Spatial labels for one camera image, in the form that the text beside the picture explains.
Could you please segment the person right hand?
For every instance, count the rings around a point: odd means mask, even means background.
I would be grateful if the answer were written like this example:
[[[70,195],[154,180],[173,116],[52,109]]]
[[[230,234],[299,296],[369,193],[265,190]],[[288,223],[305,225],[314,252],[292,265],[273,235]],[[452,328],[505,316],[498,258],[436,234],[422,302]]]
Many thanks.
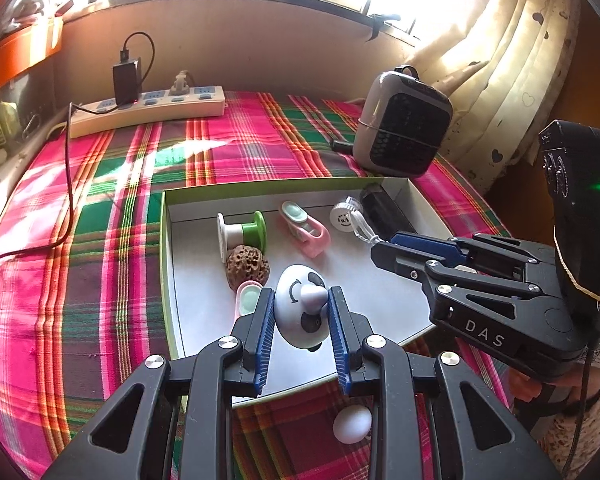
[[[577,364],[567,374],[559,377],[554,382],[550,382],[548,385],[556,389],[566,389],[569,393],[569,402],[576,402],[580,399],[581,395],[583,373],[584,366]],[[512,368],[509,370],[508,383],[509,391],[513,397],[524,402],[531,402],[533,399],[536,399],[541,394],[543,388],[548,386]],[[585,397],[591,399],[592,396],[596,396],[599,392],[600,370],[592,367],[588,375],[588,388],[586,388]]]

